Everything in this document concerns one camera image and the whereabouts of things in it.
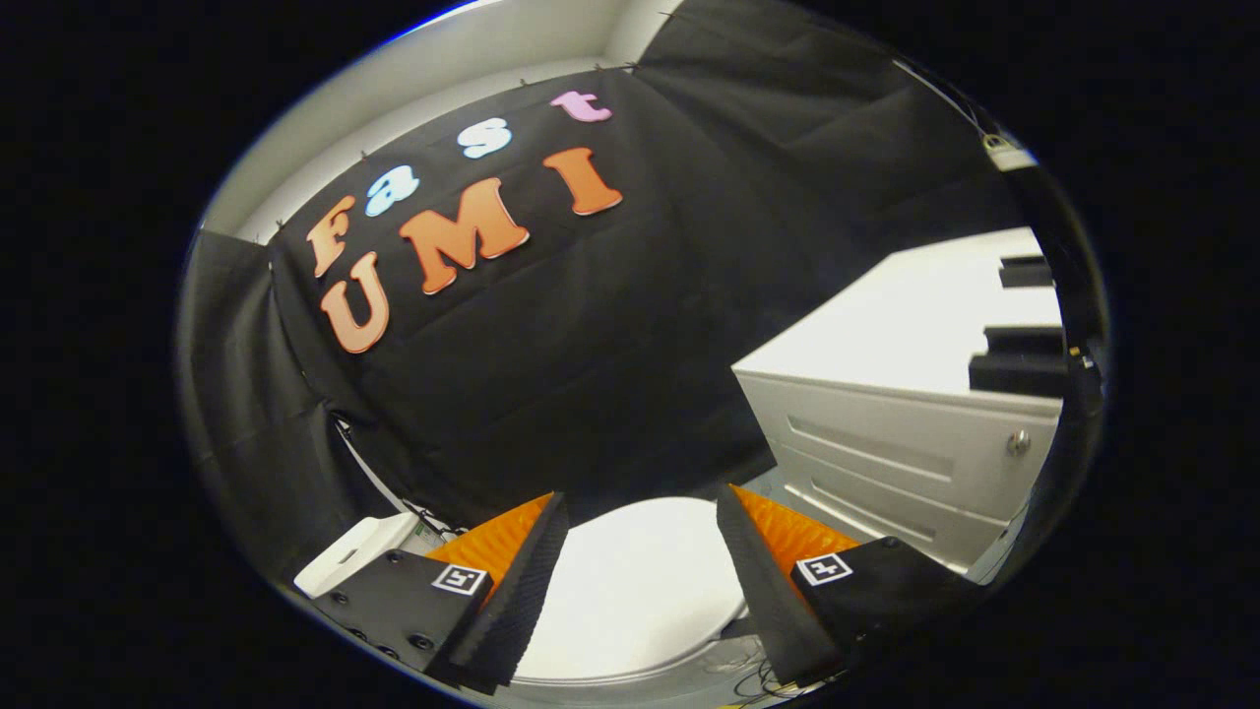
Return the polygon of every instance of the white wall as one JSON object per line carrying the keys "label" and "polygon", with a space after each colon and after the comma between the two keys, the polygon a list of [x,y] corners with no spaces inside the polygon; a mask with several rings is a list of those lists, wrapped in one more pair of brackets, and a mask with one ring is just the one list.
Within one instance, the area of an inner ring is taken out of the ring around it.
{"label": "white wall", "polygon": [[679,3],[498,0],[420,25],[285,113],[228,174],[202,228],[265,243],[362,152],[520,79],[634,62]]}

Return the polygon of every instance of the cable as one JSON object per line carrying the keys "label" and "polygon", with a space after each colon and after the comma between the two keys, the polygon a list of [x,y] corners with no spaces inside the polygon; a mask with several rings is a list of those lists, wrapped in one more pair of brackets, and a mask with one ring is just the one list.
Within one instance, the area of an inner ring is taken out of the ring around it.
{"label": "cable", "polygon": [[[406,505],[407,510],[418,516],[420,520],[425,524],[425,526],[437,533],[438,536],[447,534],[454,536],[460,536],[461,534],[469,531],[467,528],[454,528],[454,529],[450,528],[446,523],[435,518],[433,513],[426,508],[420,508],[418,505],[413,505],[411,502],[407,502],[406,500],[403,500],[402,504]],[[450,542],[450,540],[444,538],[444,542]]]}
{"label": "cable", "polygon": [[983,127],[980,127],[980,121],[978,121],[974,117],[974,113],[971,113],[971,115],[964,113],[961,106],[959,106],[956,101],[954,101],[953,98],[950,98],[949,96],[946,96],[944,91],[941,91],[941,89],[936,88],[935,86],[932,86],[931,82],[929,82],[924,77],[921,77],[917,73],[915,73],[915,71],[911,69],[908,65],[906,65],[905,62],[902,62],[901,59],[893,59],[892,63],[898,69],[901,69],[901,71],[906,72],[907,74],[910,74],[910,76],[915,77],[916,79],[919,79],[919,83],[926,86],[927,88],[931,89],[932,93],[935,93],[936,96],[940,96],[942,101],[945,101],[946,103],[949,103],[950,106],[953,106],[954,110],[958,111],[958,115],[960,115],[964,118],[966,118],[966,122],[971,123],[973,126],[975,126],[975,130],[980,131],[982,136],[988,132]]}
{"label": "cable", "polygon": [[[747,675],[745,675],[743,679],[741,679],[738,683],[735,684],[735,694],[736,694],[736,696],[741,696],[743,699],[752,699],[753,701],[762,699],[764,693],[762,694],[743,694],[742,691],[740,691],[740,688],[743,686],[743,683],[751,680],[756,675],[757,675],[757,671],[753,670],[753,671],[748,672]],[[751,704],[751,701],[746,701],[743,705],[747,706],[748,704]]]}
{"label": "cable", "polygon": [[[767,665],[765,671],[761,674],[761,691],[776,699],[791,699],[796,696],[796,694],[800,694],[799,688],[795,686],[796,683],[788,683],[785,685],[779,681],[779,678],[774,679],[774,683],[779,685],[776,689],[770,689],[769,686],[766,686],[771,681],[770,680],[771,674],[774,674],[774,669]],[[788,689],[789,691],[795,691],[796,694],[780,694],[785,689]]]}
{"label": "cable", "polygon": [[971,113],[971,123],[973,123],[974,126],[979,127],[979,126],[980,126],[980,118],[975,117],[975,110],[974,110],[974,108],[971,108],[971,105],[970,105],[970,103],[968,103],[968,105],[966,105],[966,112],[968,112],[968,113]]}

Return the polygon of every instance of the white cabinet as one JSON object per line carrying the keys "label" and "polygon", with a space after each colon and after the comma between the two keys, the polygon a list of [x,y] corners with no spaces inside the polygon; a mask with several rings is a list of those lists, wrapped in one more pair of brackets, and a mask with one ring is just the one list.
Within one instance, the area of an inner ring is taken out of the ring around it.
{"label": "white cabinet", "polygon": [[[1058,325],[1052,286],[1002,287],[1018,228],[895,253],[735,372],[794,508],[856,539],[897,535],[956,570],[1021,511],[1062,402],[973,392],[985,326]],[[1011,455],[1023,432],[1028,447]]]}

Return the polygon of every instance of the orange foam pad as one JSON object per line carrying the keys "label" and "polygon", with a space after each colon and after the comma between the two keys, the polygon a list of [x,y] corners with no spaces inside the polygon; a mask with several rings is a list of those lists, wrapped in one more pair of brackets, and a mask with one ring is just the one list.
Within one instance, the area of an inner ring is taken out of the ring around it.
{"label": "orange foam pad", "polygon": [[548,492],[519,508],[513,508],[425,554],[425,557],[447,564],[489,572],[494,586],[481,603],[484,608],[494,597],[494,592],[499,589],[499,584],[508,573],[508,567],[517,558],[517,552],[529,536],[529,530],[534,528],[534,523],[542,515],[543,508],[547,506],[552,495],[554,494]]}
{"label": "orange foam pad", "polygon": [[853,549],[858,543],[832,528],[806,518],[795,510],[790,510],[761,497],[755,492],[748,492],[742,487],[731,486],[743,511],[752,519],[761,540],[770,549],[775,564],[784,577],[791,581],[791,569],[801,559],[813,559],[824,554],[834,554]]}

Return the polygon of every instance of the black fabric backdrop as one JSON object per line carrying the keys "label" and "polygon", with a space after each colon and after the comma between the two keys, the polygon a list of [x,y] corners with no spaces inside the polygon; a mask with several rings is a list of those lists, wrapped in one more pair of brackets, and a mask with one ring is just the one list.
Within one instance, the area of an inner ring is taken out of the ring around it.
{"label": "black fabric backdrop", "polygon": [[[551,490],[581,524],[767,470],[732,364],[893,251],[1024,223],[976,128],[891,59],[789,5],[688,0],[633,73],[561,77],[420,126],[321,189],[266,253],[199,234],[185,416],[251,557],[287,583],[382,511],[333,416],[396,494],[470,526]],[[549,106],[570,89],[612,117]],[[491,116],[512,142],[465,157],[455,136]],[[542,160],[576,146],[621,204],[572,213]],[[417,191],[364,215],[368,186],[399,164]],[[425,295],[398,227],[427,208],[454,218],[490,176],[529,241]],[[315,278],[306,233],[345,194],[345,252]],[[348,273],[368,251],[391,319],[350,354],[319,301],[346,280],[367,320]]]}

